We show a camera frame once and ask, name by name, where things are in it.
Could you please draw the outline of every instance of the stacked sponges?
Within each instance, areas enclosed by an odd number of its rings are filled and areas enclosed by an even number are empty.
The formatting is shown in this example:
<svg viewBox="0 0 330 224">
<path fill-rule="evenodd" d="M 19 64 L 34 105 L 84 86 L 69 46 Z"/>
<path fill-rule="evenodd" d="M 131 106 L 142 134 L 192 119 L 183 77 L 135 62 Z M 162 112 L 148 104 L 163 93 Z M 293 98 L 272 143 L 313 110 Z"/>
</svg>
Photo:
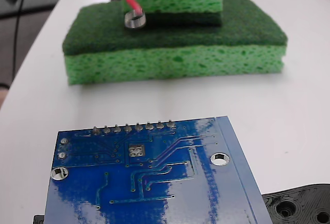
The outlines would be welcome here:
<svg viewBox="0 0 330 224">
<path fill-rule="evenodd" d="M 283 67 L 286 35 L 249 0 L 138 1 L 147 18 L 140 30 L 124 27 L 125 3 L 82 8 L 63 44 L 70 84 L 277 73 Z M 184 26 L 180 16 L 191 19 Z"/>
</svg>

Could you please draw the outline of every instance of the silver mounting hole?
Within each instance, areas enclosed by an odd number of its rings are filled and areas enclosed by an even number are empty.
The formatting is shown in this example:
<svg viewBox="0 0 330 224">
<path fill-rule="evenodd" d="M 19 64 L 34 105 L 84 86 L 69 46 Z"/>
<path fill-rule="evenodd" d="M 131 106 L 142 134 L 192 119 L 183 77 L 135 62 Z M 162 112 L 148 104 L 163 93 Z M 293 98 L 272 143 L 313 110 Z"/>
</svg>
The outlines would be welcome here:
<svg viewBox="0 0 330 224">
<path fill-rule="evenodd" d="M 225 153 L 215 153 L 210 159 L 212 164 L 216 166 L 225 166 L 229 163 L 229 156 Z"/>
<path fill-rule="evenodd" d="M 56 167 L 51 172 L 51 178 L 54 180 L 63 180 L 69 175 L 69 171 L 65 167 Z"/>
</svg>

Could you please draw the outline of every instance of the mounting hole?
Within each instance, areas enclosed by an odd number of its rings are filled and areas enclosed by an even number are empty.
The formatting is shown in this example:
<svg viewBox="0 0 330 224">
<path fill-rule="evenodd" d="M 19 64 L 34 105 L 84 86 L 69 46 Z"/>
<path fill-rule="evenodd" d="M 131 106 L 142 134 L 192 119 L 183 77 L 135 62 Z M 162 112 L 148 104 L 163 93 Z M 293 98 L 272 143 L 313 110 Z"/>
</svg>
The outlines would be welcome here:
<svg viewBox="0 0 330 224">
<path fill-rule="evenodd" d="M 69 171 L 65 167 L 56 167 L 51 172 L 51 178 L 54 180 L 63 180 L 69 175 Z"/>
<path fill-rule="evenodd" d="M 283 201 L 276 206 L 276 211 L 281 217 L 288 218 L 296 213 L 296 206 L 293 202 Z"/>
<path fill-rule="evenodd" d="M 216 166 L 225 166 L 229 163 L 229 156 L 225 153 L 215 153 L 210 159 L 212 164 Z"/>
<path fill-rule="evenodd" d="M 326 212 L 321 212 L 320 214 L 317 215 L 316 219 L 318 220 L 319 223 L 329 223 L 330 216 Z"/>
</svg>

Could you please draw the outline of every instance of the printed circuit board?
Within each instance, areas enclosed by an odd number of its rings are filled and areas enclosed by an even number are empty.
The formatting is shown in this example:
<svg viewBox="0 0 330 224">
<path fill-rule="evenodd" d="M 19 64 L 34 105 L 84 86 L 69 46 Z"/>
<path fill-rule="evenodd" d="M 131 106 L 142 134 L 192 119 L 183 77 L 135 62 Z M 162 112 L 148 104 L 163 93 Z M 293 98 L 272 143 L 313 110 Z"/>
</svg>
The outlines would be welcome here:
<svg viewBox="0 0 330 224">
<path fill-rule="evenodd" d="M 58 133 L 45 224 L 271 224 L 227 117 Z"/>
</svg>

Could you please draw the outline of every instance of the white tabletop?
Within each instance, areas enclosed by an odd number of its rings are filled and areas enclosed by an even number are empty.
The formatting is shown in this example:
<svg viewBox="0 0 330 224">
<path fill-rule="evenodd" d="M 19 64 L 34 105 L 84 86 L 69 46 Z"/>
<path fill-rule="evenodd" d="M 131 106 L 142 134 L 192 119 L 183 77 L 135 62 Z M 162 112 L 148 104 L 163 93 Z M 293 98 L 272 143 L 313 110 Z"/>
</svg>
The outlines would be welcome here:
<svg viewBox="0 0 330 224">
<path fill-rule="evenodd" d="M 0 111 L 1 223 L 44 214 L 57 132 L 228 115 L 262 194 L 330 183 L 330 0 L 253 0 L 288 35 L 282 74 L 68 86 L 60 0 Z"/>
</svg>

